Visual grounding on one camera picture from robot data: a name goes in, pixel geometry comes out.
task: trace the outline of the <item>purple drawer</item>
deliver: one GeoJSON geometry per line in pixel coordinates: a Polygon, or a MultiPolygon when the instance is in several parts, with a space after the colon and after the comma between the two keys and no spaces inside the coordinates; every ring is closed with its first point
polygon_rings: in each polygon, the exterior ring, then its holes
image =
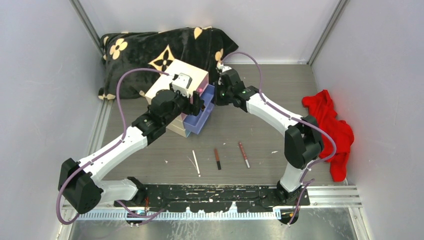
{"type": "Polygon", "coordinates": [[[215,87],[209,84],[200,97],[202,100],[204,100],[205,108],[203,112],[200,112],[200,114],[197,116],[188,115],[187,117],[185,117],[182,124],[184,125],[184,128],[186,130],[195,134],[200,133],[203,126],[205,125],[206,120],[208,119],[209,115],[215,107],[215,105],[211,103],[212,99],[214,98],[214,92],[215,87]]]}

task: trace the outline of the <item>black blanket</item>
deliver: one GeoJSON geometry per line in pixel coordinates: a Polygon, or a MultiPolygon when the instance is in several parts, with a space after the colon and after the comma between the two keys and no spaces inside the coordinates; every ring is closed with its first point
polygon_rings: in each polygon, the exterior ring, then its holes
{"type": "MultiPolygon", "coordinates": [[[[209,82],[216,80],[218,61],[239,47],[222,30],[213,27],[185,27],[164,32],[109,33],[101,37],[106,76],[100,99],[114,99],[120,77],[135,68],[165,71],[173,60],[209,72],[209,82]]],[[[121,99],[136,99],[152,87],[160,74],[139,71],[122,82],[121,99]]]]}

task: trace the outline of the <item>white wall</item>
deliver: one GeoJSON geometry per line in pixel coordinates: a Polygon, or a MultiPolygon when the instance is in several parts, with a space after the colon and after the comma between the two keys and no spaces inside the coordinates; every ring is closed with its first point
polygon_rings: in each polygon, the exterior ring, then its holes
{"type": "Polygon", "coordinates": [[[355,142],[356,184],[375,239],[422,239],[424,2],[350,1],[313,64],[355,142]]]}
{"type": "Polygon", "coordinates": [[[0,4],[0,239],[57,234],[61,164],[87,153],[103,67],[67,0],[0,4]]]}
{"type": "MultiPolygon", "coordinates": [[[[261,63],[306,63],[339,0],[80,0],[99,35],[214,26],[261,63]]],[[[233,62],[249,62],[244,56],[233,62]]]]}

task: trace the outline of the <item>red towel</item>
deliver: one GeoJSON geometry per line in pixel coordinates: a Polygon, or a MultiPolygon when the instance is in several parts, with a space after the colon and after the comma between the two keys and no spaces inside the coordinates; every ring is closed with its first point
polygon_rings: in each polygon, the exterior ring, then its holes
{"type": "MultiPolygon", "coordinates": [[[[354,142],[354,133],[351,127],[343,120],[337,120],[337,112],[334,110],[334,103],[327,90],[317,93],[315,96],[306,96],[302,99],[302,104],[309,110],[309,114],[316,118],[319,127],[324,130],[334,140],[337,147],[335,155],[328,159],[330,162],[330,173],[334,182],[342,182],[346,178],[349,154],[351,145],[354,142]]],[[[319,155],[325,158],[333,152],[331,142],[322,135],[324,150],[319,155]]]]}

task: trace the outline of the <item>gray wood surface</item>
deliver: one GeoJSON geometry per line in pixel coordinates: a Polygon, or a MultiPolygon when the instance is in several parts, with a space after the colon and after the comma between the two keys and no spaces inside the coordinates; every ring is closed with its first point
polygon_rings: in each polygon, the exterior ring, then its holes
{"type": "MultiPolygon", "coordinates": [[[[246,86],[259,87],[255,65],[233,65],[246,86]]],[[[312,69],[308,65],[262,65],[263,93],[287,110],[307,115],[302,97],[317,93],[312,69]]],[[[147,110],[145,98],[122,100],[128,125],[147,110]]],[[[116,102],[108,122],[103,145],[123,131],[116,102]]],[[[276,184],[287,160],[283,136],[260,118],[229,106],[216,106],[199,135],[188,138],[167,131],[162,137],[128,157],[115,167],[105,180],[136,177],[142,183],[158,184],[276,184]],[[247,154],[247,169],[238,142],[247,154]],[[218,170],[214,148],[218,149],[222,170],[218,170]],[[198,177],[192,150],[195,151],[201,177],[198,177]]],[[[309,178],[314,185],[336,185],[330,164],[314,166],[309,178]]]]}

